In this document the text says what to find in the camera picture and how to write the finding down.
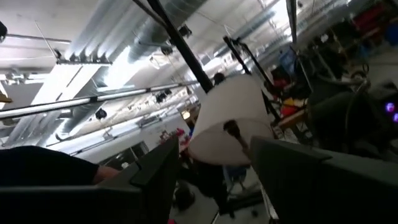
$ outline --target person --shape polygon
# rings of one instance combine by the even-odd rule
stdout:
[[[192,159],[187,150],[180,153],[181,163],[178,178],[198,187],[199,191],[206,197],[213,198],[218,206],[219,212],[232,213],[228,204],[228,191],[224,184],[224,172],[222,166],[211,165]]]
[[[219,85],[220,83],[222,83],[225,80],[225,75],[218,72],[214,75],[214,86]]]
[[[38,146],[0,150],[0,186],[95,185],[118,170]]]

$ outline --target person's arm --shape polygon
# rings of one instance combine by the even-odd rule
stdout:
[[[107,166],[99,166],[94,176],[93,184],[98,184],[105,179],[112,178],[119,174],[119,171]]]
[[[17,147],[2,156],[15,162],[14,185],[91,185],[118,173],[110,167],[37,146]]]

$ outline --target white lampshade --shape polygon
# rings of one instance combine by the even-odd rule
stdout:
[[[227,79],[208,93],[190,141],[191,156],[209,164],[248,164],[238,140],[223,130],[232,119],[247,143],[252,136],[273,137],[260,83],[249,75]]]

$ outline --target wall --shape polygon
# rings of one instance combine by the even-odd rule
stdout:
[[[184,129],[186,133],[189,133],[189,127],[179,114],[165,118],[163,122],[155,123],[144,129],[132,131],[115,140],[96,146],[76,155],[76,157],[98,163],[142,141],[147,145],[148,150],[151,151],[157,146],[157,143],[160,141],[160,135],[164,130],[171,132],[175,131],[177,128]]]

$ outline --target dark hair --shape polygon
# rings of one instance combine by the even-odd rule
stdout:
[[[225,80],[225,75],[218,72],[214,75],[214,85],[218,85]]]

